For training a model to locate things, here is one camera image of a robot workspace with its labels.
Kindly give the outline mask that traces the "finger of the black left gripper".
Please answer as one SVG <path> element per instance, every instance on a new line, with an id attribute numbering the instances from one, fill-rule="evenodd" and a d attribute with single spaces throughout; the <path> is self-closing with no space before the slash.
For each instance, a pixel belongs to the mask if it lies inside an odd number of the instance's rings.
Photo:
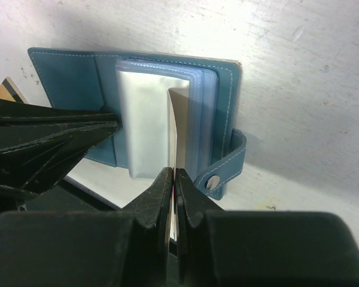
<path id="1" fill-rule="evenodd" d="M 0 99 L 0 196 L 34 199 L 49 191 L 119 128 L 112 112 Z"/>

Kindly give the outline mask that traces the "gold card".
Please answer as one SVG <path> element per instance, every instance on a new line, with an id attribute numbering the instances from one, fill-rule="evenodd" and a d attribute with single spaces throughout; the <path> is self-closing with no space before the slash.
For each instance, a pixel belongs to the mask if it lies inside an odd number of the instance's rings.
<path id="1" fill-rule="evenodd" d="M 0 99 L 28 104 L 10 77 L 6 77 L 0 84 Z"/>
<path id="2" fill-rule="evenodd" d="M 185 168 L 187 123 L 188 123 L 187 88 L 170 88 L 169 99 L 169 164 L 173 168 Z"/>

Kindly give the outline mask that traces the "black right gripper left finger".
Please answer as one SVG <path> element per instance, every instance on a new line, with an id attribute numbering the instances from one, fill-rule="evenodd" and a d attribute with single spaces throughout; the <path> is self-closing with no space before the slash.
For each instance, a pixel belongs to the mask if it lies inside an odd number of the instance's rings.
<path id="1" fill-rule="evenodd" d="M 0 214 L 0 286 L 164 286 L 173 170 L 119 211 Z"/>

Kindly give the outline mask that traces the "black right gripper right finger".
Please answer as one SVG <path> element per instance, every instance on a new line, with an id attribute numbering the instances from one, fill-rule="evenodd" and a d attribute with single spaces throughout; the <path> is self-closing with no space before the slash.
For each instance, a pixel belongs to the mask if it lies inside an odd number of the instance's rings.
<path id="1" fill-rule="evenodd" d="M 359 286 L 359 248 L 326 212 L 226 211 L 177 169 L 184 286 Z"/>

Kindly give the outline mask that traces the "blue leather card holder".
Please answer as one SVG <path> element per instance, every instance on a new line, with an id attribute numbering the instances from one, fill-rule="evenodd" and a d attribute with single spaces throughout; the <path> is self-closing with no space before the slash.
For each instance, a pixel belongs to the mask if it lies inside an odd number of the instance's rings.
<path id="1" fill-rule="evenodd" d="M 87 161 L 132 179 L 154 179 L 169 164 L 170 88 L 187 88 L 185 169 L 195 186 L 220 200 L 243 168 L 246 139 L 233 128 L 241 67 L 236 62 L 131 51 L 30 48 L 50 105 L 104 109 L 120 130 L 91 149 Z"/>

